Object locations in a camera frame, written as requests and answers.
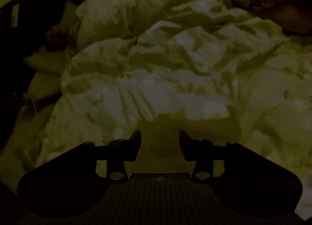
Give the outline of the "white pillow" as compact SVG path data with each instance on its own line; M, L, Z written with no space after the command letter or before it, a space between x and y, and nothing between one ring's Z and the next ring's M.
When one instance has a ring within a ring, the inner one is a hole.
M71 60L68 50L55 53L36 53L27 59L35 75L28 87L27 95L35 101L50 97L61 90L60 79Z

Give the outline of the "light floral crumpled duvet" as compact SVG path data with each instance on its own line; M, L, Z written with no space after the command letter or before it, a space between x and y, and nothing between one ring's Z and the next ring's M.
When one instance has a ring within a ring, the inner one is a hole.
M238 142L311 178L311 40L230 0L86 0L58 102L36 115L24 170L85 141L142 133L131 172L185 172L178 133Z

